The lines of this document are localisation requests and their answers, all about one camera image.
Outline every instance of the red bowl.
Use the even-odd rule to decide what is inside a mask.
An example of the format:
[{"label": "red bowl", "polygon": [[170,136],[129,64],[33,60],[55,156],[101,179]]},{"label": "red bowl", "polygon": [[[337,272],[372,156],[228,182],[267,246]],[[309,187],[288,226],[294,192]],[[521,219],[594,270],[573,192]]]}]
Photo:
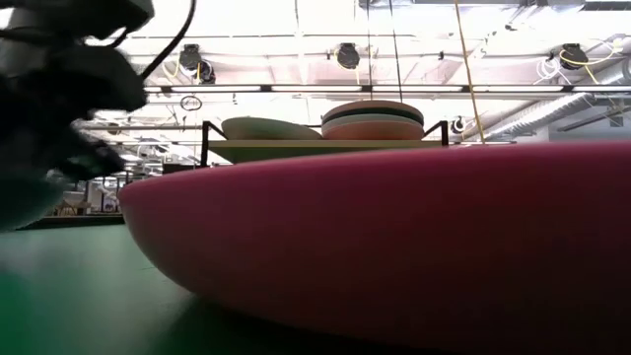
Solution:
[{"label": "red bowl", "polygon": [[398,151],[120,193],[181,286],[297,327],[471,354],[631,353],[631,144]]}]

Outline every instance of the metal rack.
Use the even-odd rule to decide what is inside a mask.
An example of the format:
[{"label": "metal rack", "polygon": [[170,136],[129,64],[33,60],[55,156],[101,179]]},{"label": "metal rack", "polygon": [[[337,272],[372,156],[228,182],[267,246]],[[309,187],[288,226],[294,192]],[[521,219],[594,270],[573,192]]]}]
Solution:
[{"label": "metal rack", "polygon": [[[311,125],[310,128],[320,128],[319,125]],[[202,122],[202,143],[201,143],[201,167],[208,167],[208,152],[211,150],[211,141],[209,140],[210,130],[214,130],[219,135],[227,138],[224,132],[210,121]],[[393,148],[428,148],[443,146],[448,147],[449,141],[449,123],[447,121],[440,121],[430,129],[427,130],[425,135],[429,135],[432,132],[440,129],[441,140],[440,141],[221,141],[217,142],[218,146],[223,149],[243,147],[246,149],[270,149],[270,148],[283,148],[283,149],[324,149],[324,150],[347,150],[347,151],[366,151],[372,150],[371,145],[375,149],[393,149]]]}]

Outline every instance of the shelf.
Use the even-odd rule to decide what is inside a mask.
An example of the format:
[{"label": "shelf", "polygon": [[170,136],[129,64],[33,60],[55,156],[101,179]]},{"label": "shelf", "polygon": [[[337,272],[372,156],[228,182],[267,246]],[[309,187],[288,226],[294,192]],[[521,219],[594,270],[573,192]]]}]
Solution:
[{"label": "shelf", "polygon": [[324,154],[365,152],[384,149],[438,148],[441,141],[362,141],[362,140],[227,140],[210,141],[208,149],[238,164],[281,158]]}]

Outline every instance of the shelving unit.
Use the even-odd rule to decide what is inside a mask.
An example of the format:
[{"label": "shelving unit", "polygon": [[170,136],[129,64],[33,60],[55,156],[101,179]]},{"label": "shelving unit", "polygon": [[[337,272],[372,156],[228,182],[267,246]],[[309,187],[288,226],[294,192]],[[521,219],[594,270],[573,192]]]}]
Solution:
[{"label": "shelving unit", "polygon": [[208,167],[208,151],[233,164],[271,159],[306,157],[325,154],[366,152],[387,149],[421,149],[449,146],[449,124],[441,121],[426,132],[426,136],[441,129],[441,140],[224,140],[209,141],[210,129],[224,133],[209,121],[202,125],[202,167]]}]

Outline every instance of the duct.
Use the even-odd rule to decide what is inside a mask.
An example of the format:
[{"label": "duct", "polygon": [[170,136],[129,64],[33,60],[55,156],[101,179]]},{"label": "duct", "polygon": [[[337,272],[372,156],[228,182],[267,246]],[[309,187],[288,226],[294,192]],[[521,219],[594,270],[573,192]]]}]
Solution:
[{"label": "duct", "polygon": [[[602,85],[629,85],[631,84],[630,58],[596,73],[596,79]],[[591,78],[581,81],[576,85],[593,85]],[[537,128],[546,126],[558,119],[567,117],[576,112],[590,108],[597,102],[596,97],[590,93],[580,93],[557,99],[553,102],[540,102],[533,104],[500,123],[492,126],[486,134],[487,139],[497,139],[504,135],[515,137],[525,132],[531,132]],[[466,139],[466,141],[479,141],[480,135]]]}]

